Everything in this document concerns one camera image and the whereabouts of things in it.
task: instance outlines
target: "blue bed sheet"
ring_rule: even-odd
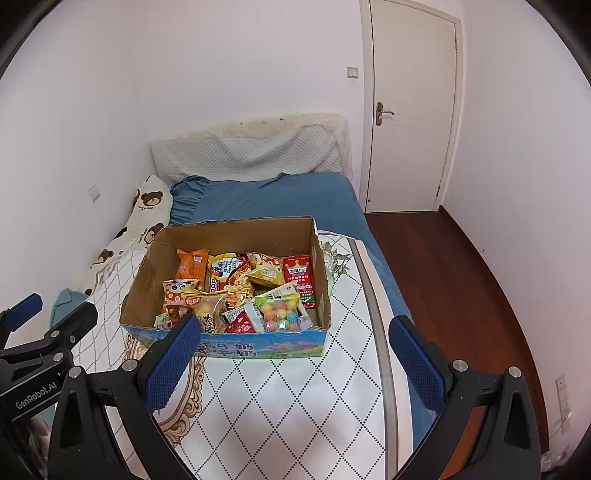
[[[394,315],[410,312],[382,251],[369,231],[349,180],[341,174],[280,174],[271,180],[211,181],[191,176],[171,187],[170,223],[199,223],[253,217],[310,215],[319,230],[357,238],[366,246],[390,300]],[[416,448],[433,422],[410,384],[413,443]]]

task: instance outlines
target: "dark red wooden floor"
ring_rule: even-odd
[[[534,361],[511,306],[482,257],[444,210],[366,215],[419,331],[450,359],[478,370],[525,375],[548,449],[544,397]],[[461,467],[479,424],[475,409],[444,476]]]

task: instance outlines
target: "gray quilted fabric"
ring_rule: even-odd
[[[151,148],[158,177],[168,185],[189,175],[253,181],[280,173],[341,172],[337,141],[322,125],[305,125],[263,138],[173,138],[153,142]]]

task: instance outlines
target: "metal bolt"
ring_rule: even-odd
[[[135,370],[138,366],[138,361],[130,358],[129,360],[126,360],[125,362],[123,362],[123,370],[125,370],[126,372],[132,372],[133,370]]]
[[[72,378],[76,378],[81,373],[82,373],[82,369],[76,365],[75,367],[70,368],[70,371],[68,372],[68,376],[72,377]]]
[[[468,370],[468,364],[464,360],[454,360],[452,365],[453,368],[455,368],[459,372],[465,372],[466,370]]]
[[[519,378],[521,376],[521,370],[517,367],[509,367],[509,375],[514,378]]]

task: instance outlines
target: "light switch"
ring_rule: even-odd
[[[357,67],[347,67],[347,78],[358,79],[359,69]]]
[[[99,186],[95,183],[88,189],[88,195],[92,199],[92,203],[96,202],[100,197]]]

